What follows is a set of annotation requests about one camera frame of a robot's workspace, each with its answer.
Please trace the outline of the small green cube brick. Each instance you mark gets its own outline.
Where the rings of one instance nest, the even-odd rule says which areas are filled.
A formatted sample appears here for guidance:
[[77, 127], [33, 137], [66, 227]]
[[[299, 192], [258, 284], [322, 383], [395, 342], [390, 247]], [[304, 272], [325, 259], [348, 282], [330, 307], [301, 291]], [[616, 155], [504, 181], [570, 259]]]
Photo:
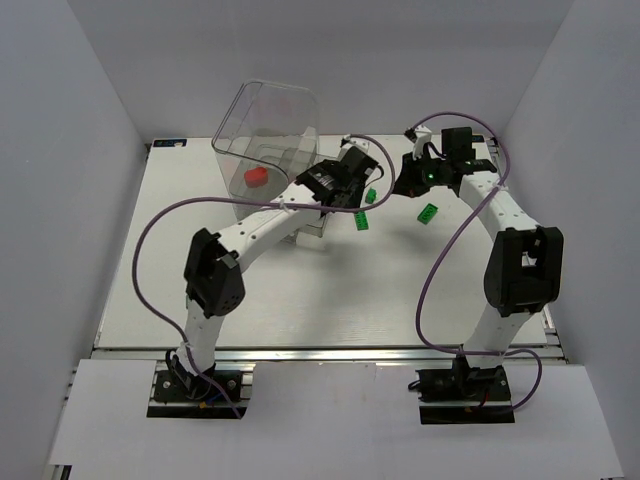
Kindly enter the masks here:
[[376, 202], [377, 192], [374, 188], [369, 188], [364, 196], [364, 202], [367, 205], [372, 205]]

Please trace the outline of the red rounded brick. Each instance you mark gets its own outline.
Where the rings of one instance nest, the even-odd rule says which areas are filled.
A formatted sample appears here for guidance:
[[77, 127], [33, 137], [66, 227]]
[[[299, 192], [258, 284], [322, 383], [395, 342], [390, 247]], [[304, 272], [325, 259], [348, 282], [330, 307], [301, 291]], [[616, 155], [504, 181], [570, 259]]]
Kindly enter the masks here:
[[265, 167], [248, 169], [244, 175], [244, 182], [248, 188], [255, 189], [265, 186], [269, 182], [269, 171]]

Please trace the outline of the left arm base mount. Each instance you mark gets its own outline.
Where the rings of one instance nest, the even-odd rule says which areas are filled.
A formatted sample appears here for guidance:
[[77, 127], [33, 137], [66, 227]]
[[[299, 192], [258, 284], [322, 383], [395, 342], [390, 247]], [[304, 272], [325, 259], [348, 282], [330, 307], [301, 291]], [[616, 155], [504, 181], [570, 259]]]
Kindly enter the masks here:
[[180, 382], [167, 370], [158, 370], [153, 379], [146, 416], [164, 419], [238, 420], [247, 411], [251, 394], [249, 377], [239, 370], [217, 370], [214, 380], [238, 411], [234, 413], [220, 390], [205, 382], [195, 394], [186, 394]]

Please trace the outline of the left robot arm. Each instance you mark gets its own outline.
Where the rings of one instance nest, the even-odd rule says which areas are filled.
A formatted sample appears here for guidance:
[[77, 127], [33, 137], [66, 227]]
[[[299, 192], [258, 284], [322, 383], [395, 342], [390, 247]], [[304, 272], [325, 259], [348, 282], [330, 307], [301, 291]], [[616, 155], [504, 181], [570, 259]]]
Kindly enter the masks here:
[[234, 225], [194, 234], [184, 270], [187, 297], [186, 339], [169, 357], [168, 367], [186, 396], [208, 395], [215, 370], [215, 347], [226, 315], [243, 301], [243, 273], [264, 252], [325, 215], [317, 208], [356, 208], [378, 162], [352, 145], [337, 160], [324, 160], [302, 172], [276, 198]]

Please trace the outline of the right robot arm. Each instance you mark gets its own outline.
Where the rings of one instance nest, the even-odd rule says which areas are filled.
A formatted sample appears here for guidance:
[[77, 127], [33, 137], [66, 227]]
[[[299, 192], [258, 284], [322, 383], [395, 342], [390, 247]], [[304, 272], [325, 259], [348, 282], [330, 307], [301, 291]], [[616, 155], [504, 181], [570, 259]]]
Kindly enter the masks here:
[[483, 277], [486, 307], [456, 352], [448, 381], [459, 389], [492, 383], [520, 329], [559, 295], [563, 234], [524, 212], [494, 162], [478, 157], [471, 128], [443, 130], [439, 146], [426, 127], [405, 136], [413, 148], [402, 158], [395, 194], [414, 198], [447, 187], [493, 242]]

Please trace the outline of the clear plastic drawer cover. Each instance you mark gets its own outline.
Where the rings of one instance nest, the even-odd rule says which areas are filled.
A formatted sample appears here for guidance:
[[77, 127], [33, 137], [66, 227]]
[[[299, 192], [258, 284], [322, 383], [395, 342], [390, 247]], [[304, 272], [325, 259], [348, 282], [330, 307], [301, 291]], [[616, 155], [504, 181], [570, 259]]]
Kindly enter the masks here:
[[[242, 220], [282, 194], [295, 178], [318, 160], [319, 106], [304, 87], [263, 80], [244, 82], [216, 131], [211, 145], [236, 218]], [[248, 169], [265, 167], [269, 182], [245, 185]]]

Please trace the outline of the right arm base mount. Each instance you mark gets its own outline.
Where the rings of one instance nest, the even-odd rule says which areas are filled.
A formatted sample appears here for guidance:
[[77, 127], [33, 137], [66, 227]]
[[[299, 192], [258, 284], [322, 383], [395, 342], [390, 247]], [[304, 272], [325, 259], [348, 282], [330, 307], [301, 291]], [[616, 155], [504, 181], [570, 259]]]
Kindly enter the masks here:
[[506, 372], [458, 381], [453, 369], [423, 369], [407, 386], [418, 395], [422, 425], [513, 424], [515, 415]]

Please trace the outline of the dark green long brick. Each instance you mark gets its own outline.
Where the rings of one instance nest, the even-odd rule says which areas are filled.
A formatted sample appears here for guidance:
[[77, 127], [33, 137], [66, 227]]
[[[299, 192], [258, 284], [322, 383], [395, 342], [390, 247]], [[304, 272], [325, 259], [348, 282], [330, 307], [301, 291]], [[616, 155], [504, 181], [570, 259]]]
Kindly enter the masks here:
[[367, 231], [370, 228], [368, 217], [364, 211], [354, 214], [354, 222], [358, 231]]

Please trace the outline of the left blue table label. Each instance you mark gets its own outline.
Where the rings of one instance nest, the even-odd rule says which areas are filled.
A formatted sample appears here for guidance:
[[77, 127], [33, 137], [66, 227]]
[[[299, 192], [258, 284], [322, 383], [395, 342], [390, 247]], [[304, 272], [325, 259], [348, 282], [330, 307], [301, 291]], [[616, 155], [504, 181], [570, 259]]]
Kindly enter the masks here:
[[153, 148], [181, 148], [185, 147], [187, 140], [184, 138], [178, 139], [155, 139], [152, 143]]

